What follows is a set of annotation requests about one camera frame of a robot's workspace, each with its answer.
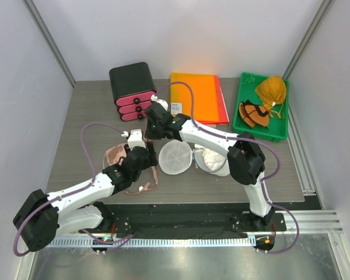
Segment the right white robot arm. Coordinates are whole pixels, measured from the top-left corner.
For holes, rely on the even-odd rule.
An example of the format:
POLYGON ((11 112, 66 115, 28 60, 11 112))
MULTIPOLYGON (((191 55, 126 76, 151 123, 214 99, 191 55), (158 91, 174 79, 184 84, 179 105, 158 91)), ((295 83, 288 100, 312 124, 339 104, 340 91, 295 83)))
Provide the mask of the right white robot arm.
POLYGON ((231 177, 244 186, 253 226, 265 230, 272 225, 275 209, 265 181, 278 173, 281 162, 277 159, 276 170, 268 176, 264 174, 265 155, 261 147, 271 149, 269 146, 249 132, 237 135, 209 128, 184 114, 173 117, 157 102, 145 109, 145 114, 149 139, 175 139, 201 145, 222 155, 227 160, 231 177))

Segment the white mesh laundry bag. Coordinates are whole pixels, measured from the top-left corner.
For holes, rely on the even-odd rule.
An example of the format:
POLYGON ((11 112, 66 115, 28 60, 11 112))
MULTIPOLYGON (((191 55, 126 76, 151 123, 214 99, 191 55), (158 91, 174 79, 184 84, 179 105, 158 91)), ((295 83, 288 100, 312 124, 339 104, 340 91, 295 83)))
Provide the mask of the white mesh laundry bag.
MULTIPOLYGON (((178 175, 188 170, 193 163, 195 164, 196 168, 201 169, 197 166, 194 160, 193 150, 194 148, 191 148, 191 146, 186 142, 172 140, 166 143, 160 150, 158 156, 158 163, 162 172, 168 175, 178 175)), ((228 160, 222 170, 215 174, 209 174, 219 177, 228 176, 230 174, 228 160)))

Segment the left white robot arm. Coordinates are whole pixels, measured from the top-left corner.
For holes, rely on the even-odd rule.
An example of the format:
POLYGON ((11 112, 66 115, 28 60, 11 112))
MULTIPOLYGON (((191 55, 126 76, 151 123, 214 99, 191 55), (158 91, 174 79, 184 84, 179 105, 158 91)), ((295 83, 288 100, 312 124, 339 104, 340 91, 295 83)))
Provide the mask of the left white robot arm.
POLYGON ((14 254, 24 255, 18 252, 20 239, 28 252, 36 252, 55 237, 74 230, 108 232, 114 216, 98 200, 126 190, 138 180, 143 170, 158 163, 152 142, 147 142, 146 147, 124 145, 124 150, 126 156, 87 181, 48 194, 41 189, 31 192, 13 219, 17 230, 14 254))

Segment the white bra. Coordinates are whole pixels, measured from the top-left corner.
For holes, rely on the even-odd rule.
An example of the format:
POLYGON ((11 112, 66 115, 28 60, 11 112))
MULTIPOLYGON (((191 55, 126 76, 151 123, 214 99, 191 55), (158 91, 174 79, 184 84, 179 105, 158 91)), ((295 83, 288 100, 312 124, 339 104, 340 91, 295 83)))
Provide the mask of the white bra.
POLYGON ((201 145, 195 144, 193 152, 197 166, 207 173, 215 174, 227 164, 224 156, 201 145))

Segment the pink bra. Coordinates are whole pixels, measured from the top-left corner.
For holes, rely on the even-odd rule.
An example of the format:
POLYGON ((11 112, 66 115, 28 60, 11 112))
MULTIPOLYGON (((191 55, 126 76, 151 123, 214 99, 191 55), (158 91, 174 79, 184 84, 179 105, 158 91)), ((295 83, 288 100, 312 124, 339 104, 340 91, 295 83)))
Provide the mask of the pink bra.
MULTIPOLYGON (((104 156, 103 156, 103 169, 105 169, 108 166, 112 166, 113 164, 120 164, 123 159, 126 157, 127 153, 124 149, 124 144, 119 144, 117 146, 114 146, 110 149, 108 149, 104 156)), ((127 195, 139 195, 143 193, 144 191, 154 191, 159 186, 159 178, 158 178, 158 171, 156 166, 151 167, 152 175, 154 179, 154 184, 152 185, 149 181, 146 182, 144 185, 141 185, 138 187, 137 191, 130 192, 128 190, 124 190, 124 193, 127 195)))

